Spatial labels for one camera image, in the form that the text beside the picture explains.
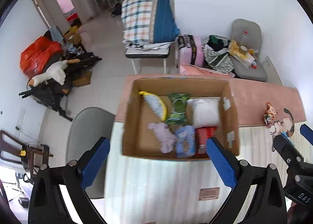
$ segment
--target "checkered cloth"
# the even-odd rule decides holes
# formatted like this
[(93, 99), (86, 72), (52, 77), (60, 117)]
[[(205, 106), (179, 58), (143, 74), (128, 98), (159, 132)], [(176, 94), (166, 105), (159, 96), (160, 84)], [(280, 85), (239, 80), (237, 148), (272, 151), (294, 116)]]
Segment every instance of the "checkered cloth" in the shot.
[(153, 43), (158, 0), (125, 0), (122, 4), (124, 42)]

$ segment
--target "black stroller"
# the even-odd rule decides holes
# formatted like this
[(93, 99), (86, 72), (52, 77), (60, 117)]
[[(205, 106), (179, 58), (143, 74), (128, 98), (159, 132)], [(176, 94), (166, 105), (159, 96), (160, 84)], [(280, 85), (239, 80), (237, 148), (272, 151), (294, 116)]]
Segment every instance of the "black stroller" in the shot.
[[(54, 79), (49, 79), (41, 84), (33, 87), (30, 87), (30, 90), (22, 92), (19, 96), (26, 98), (32, 96), (37, 103), (42, 104), (56, 112), (59, 112), (59, 115), (66, 118), (69, 121), (73, 119), (66, 114), (66, 111), (63, 110), (60, 106), (61, 99), (63, 96), (68, 96), (72, 88), (72, 81), (78, 79), (82, 71), (92, 68), (99, 60), (102, 60), (98, 56), (93, 55), (93, 53), (83, 53), (76, 55), (74, 58), (80, 59), (79, 63), (69, 64), (68, 67), (64, 70), (66, 74), (64, 85), (60, 85)], [(45, 65), (43, 72), (55, 62), (63, 59), (63, 53), (55, 53), (50, 57), (47, 64)]]

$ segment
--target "red plastic bag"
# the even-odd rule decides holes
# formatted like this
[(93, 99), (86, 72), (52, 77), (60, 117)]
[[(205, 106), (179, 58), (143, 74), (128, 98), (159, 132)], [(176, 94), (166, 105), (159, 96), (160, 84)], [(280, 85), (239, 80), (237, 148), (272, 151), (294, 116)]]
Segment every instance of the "red plastic bag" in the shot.
[(39, 37), (21, 53), (20, 67), (29, 79), (41, 74), (49, 58), (56, 52), (63, 52), (58, 42)]

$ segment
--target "open cardboard box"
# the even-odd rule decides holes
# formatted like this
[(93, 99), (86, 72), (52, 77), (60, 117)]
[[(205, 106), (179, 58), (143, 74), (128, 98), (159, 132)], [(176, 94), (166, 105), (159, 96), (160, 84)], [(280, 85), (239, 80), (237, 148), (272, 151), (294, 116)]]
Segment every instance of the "open cardboard box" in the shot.
[[(221, 125), (215, 132), (215, 137), (221, 144), (234, 155), (239, 155), (238, 115), (234, 102), (231, 86), (228, 81), (204, 78), (140, 78), (133, 82), (126, 109), (124, 134), (122, 139), (122, 154), (131, 157), (163, 159), (163, 160), (206, 160), (209, 157), (177, 158), (175, 149), (163, 154), (160, 150), (161, 143), (148, 129), (151, 122), (161, 122), (151, 110), (139, 91), (154, 93), (165, 102), (167, 111), (171, 111), (171, 102), (168, 93), (189, 93), (195, 97), (220, 97)], [(230, 107), (225, 110), (223, 99), (230, 102)], [(192, 107), (187, 105), (186, 115), (188, 124), (192, 124)]]

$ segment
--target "metal screw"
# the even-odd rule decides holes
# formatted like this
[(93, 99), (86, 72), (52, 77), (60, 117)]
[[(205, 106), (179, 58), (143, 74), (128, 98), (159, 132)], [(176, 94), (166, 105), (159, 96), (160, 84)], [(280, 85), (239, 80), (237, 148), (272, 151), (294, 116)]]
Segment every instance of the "metal screw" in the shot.
[(246, 160), (244, 160), (244, 159), (242, 159), (240, 162), (240, 165), (242, 165), (242, 166), (248, 166), (248, 162), (246, 161)]
[(271, 163), (271, 164), (270, 164), (270, 168), (273, 169), (273, 170), (275, 170), (275, 169), (276, 169), (275, 164)]
[(296, 176), (295, 176), (295, 181), (296, 181), (296, 182), (300, 182), (300, 176), (296, 175)]
[(42, 164), (41, 166), (40, 166), (40, 169), (41, 170), (45, 170), (47, 168), (47, 164)]
[(73, 166), (75, 166), (76, 164), (77, 164), (77, 160), (75, 160), (75, 159), (70, 160), (69, 163), (68, 163), (68, 165), (69, 165), (70, 167), (73, 167)]

